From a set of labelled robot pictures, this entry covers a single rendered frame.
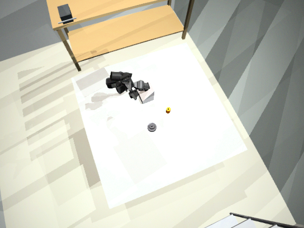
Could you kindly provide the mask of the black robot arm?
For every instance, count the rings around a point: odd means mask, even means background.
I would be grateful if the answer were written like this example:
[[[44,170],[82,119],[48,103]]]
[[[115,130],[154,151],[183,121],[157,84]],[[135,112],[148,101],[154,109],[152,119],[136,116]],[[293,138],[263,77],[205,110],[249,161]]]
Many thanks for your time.
[[[124,91],[128,91],[126,90],[125,86],[122,85],[119,77],[124,75],[124,74],[129,74],[130,77],[132,77],[132,73],[130,72],[111,72],[110,78],[106,79],[106,85],[108,88],[112,89],[112,88],[116,88],[116,91],[121,94]],[[134,88],[138,89],[139,91],[147,91],[150,89],[149,83],[144,83],[143,80],[138,80],[136,82],[133,82],[134,84]]]

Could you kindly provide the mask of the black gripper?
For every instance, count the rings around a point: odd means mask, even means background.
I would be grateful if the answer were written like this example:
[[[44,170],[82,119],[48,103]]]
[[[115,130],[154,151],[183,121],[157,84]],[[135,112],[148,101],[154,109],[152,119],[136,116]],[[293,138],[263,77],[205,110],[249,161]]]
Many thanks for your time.
[[[119,77],[122,85],[125,86],[126,90],[129,90],[129,96],[130,98],[133,98],[134,100],[137,100],[137,96],[139,95],[137,89],[132,90],[132,87],[134,87],[133,81],[129,74],[124,74]]]

